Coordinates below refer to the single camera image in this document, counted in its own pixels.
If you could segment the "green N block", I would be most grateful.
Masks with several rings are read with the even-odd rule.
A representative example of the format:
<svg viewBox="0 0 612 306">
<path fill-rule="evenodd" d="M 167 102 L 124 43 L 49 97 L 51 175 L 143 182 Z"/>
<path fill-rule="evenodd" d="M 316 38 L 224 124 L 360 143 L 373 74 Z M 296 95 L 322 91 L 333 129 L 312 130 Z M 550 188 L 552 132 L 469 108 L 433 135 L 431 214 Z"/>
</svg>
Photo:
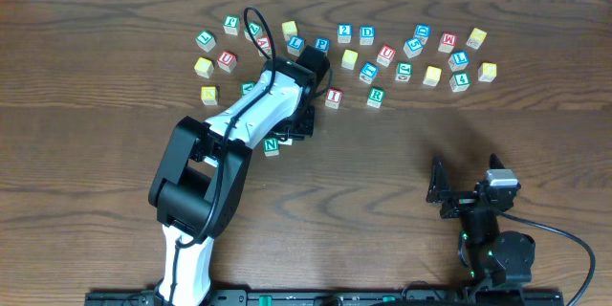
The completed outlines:
<svg viewBox="0 0 612 306">
<path fill-rule="evenodd" d="M 278 156 L 280 153 L 278 139 L 267 138 L 263 141 L 264 154 L 266 157 Z"/>
</svg>

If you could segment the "green R block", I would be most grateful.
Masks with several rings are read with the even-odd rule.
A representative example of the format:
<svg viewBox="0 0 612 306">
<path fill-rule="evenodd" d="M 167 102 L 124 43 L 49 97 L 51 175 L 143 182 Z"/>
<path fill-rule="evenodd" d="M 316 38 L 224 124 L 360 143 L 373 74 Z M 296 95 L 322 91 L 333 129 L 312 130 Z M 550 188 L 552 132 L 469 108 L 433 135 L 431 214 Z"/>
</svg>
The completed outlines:
<svg viewBox="0 0 612 306">
<path fill-rule="evenodd" d="M 373 108 L 380 108 L 385 98 L 385 90 L 372 87 L 367 97 L 366 104 Z"/>
</svg>

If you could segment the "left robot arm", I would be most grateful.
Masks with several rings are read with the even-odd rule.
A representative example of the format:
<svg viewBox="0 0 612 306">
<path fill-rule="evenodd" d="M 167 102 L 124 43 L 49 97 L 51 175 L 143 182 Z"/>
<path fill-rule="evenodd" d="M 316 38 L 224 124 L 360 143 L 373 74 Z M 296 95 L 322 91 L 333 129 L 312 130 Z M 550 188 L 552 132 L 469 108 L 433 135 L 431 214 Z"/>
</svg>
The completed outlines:
<svg viewBox="0 0 612 306">
<path fill-rule="evenodd" d="M 209 294 L 215 239 L 237 210 L 253 149 L 280 124 L 294 128 L 312 113 L 327 58 L 265 62 L 259 81 L 230 108 L 204 121 L 175 126 L 148 202 L 166 242 L 159 305 L 199 305 Z"/>
</svg>

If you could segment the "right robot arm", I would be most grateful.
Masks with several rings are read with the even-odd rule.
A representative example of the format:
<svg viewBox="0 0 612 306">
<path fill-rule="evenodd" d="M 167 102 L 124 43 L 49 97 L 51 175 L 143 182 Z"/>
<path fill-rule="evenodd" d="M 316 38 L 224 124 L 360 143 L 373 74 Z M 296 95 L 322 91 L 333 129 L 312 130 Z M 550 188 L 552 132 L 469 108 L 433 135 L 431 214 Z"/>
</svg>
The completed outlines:
<svg viewBox="0 0 612 306">
<path fill-rule="evenodd" d="M 502 231 L 497 221 L 514 206 L 519 189 L 514 173 L 494 154 L 484 178 L 468 191 L 452 190 L 442 160 L 433 159 L 426 202 L 441 206 L 441 218 L 460 220 L 458 255 L 471 274 L 462 297 L 470 302 L 482 302 L 486 293 L 518 293 L 532 281 L 535 240 L 517 231 Z"/>
</svg>

